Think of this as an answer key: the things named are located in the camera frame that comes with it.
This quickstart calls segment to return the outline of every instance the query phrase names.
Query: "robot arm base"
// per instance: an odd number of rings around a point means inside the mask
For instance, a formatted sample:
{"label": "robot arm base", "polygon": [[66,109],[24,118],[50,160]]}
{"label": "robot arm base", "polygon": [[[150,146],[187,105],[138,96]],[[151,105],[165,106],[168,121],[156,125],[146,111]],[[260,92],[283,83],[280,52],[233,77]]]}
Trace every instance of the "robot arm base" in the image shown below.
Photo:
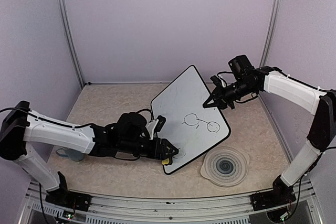
{"label": "robot arm base", "polygon": [[74,210],[87,212],[91,203],[91,195],[68,191],[64,175],[58,172],[60,185],[53,191],[47,191],[46,202]]}
{"label": "robot arm base", "polygon": [[271,191],[251,195],[254,211],[285,205],[296,200],[293,187],[288,187],[280,177],[281,175],[274,180]]}

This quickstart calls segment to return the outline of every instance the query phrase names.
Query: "vertical metal pole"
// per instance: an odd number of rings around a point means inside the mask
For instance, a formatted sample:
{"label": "vertical metal pole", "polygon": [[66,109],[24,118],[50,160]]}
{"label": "vertical metal pole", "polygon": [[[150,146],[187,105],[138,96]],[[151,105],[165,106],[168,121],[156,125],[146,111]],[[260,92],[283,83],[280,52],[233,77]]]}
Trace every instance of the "vertical metal pole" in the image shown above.
{"label": "vertical metal pole", "polygon": [[273,7],[272,7],[272,12],[271,12],[271,19],[269,22],[268,26],[268,31],[267,31],[267,37],[266,37],[266,42],[264,45],[261,61],[260,61],[260,67],[264,66],[266,64],[269,50],[271,47],[272,39],[273,39],[273,34],[275,31],[275,26],[276,26],[276,21],[277,21],[277,16],[279,12],[279,6],[280,6],[280,0],[273,0]]}
{"label": "vertical metal pole", "polygon": [[72,35],[71,35],[71,31],[70,31],[69,20],[68,20],[68,16],[67,16],[67,9],[66,9],[66,6],[65,6],[65,0],[58,0],[58,4],[59,4],[59,9],[61,11],[62,23],[63,23],[67,43],[68,43],[68,46],[69,46],[73,67],[75,68],[75,72],[76,72],[76,75],[77,75],[78,82],[79,82],[81,88],[83,88],[85,86],[85,80],[84,80],[84,77],[83,77],[83,74],[82,74],[82,70],[80,68],[78,58],[77,58],[77,54],[76,54],[76,51],[75,51],[75,46],[73,45],[74,41],[72,39]]}

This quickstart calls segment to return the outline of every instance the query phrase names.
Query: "metal frame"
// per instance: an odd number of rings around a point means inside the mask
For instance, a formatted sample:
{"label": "metal frame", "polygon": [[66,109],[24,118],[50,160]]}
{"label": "metal frame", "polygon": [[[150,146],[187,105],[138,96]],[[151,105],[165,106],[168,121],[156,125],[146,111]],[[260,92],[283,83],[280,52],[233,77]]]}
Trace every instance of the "metal frame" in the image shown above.
{"label": "metal frame", "polygon": [[[294,191],[298,193],[298,184],[294,186]],[[249,219],[252,214],[261,211],[253,211],[249,196],[254,192],[228,195],[209,198],[192,199],[143,199],[118,196],[105,196],[91,194],[92,201],[88,212],[76,211],[76,223],[239,223]],[[314,224],[323,224],[319,215],[317,199],[309,180],[302,182],[300,201],[308,201],[312,206],[311,216]],[[39,203],[39,186],[37,182],[32,182],[23,202],[23,211],[18,224],[26,224],[32,210],[41,211]],[[57,216],[66,209],[44,202],[44,209],[47,215]]]}
{"label": "metal frame", "polygon": [[266,42],[264,45],[261,61],[260,61],[260,67],[265,66],[269,50],[271,47],[272,39],[273,39],[273,34],[275,31],[275,26],[277,22],[277,16],[279,12],[279,6],[280,6],[280,1],[281,0],[273,0],[273,6],[272,6],[272,12],[271,12],[271,19],[269,21],[269,26],[268,26],[268,31],[267,31],[267,37],[266,37]]}
{"label": "metal frame", "polygon": [[81,88],[84,88],[85,80],[84,80],[84,76],[82,74],[82,70],[80,68],[78,58],[77,58],[75,46],[73,44],[74,41],[72,39],[72,35],[71,35],[71,31],[70,31],[69,20],[68,20],[68,16],[67,16],[67,9],[66,9],[66,6],[65,6],[65,0],[58,0],[58,4],[59,4],[60,12],[61,12],[62,23],[63,23],[63,27],[64,27],[64,31],[65,31],[70,55],[71,55],[72,64],[73,64],[73,67],[75,69],[79,85],[80,85]]}

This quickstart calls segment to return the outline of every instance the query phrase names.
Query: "small blue object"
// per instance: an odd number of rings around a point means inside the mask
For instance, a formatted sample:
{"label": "small blue object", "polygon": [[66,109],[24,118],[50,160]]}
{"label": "small blue object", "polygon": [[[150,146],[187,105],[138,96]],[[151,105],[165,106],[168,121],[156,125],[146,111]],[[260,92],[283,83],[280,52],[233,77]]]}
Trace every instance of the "small blue object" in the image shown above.
{"label": "small blue object", "polygon": [[67,157],[75,162],[79,162],[84,159],[84,155],[82,152],[68,148],[57,149],[56,154],[60,157]]}

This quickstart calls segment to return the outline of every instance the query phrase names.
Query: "white wall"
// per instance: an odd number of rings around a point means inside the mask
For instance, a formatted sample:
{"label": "white wall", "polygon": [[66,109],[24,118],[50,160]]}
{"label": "white wall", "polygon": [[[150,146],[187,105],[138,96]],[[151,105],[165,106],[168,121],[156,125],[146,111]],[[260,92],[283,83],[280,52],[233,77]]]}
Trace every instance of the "white wall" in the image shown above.
{"label": "white wall", "polygon": [[[57,0],[0,0],[0,7],[0,108],[27,100],[31,108],[65,119],[80,88]],[[49,146],[37,149],[48,157]],[[0,171],[0,223],[11,224],[30,179],[1,158]]]}
{"label": "white wall", "polygon": [[[325,89],[336,88],[336,0],[281,0],[269,66]],[[293,155],[306,141],[313,117],[274,95],[263,95]],[[311,181],[327,224],[335,223],[336,152],[327,152]]]}
{"label": "white wall", "polygon": [[86,81],[205,80],[247,54],[258,66],[273,0],[66,0]]}

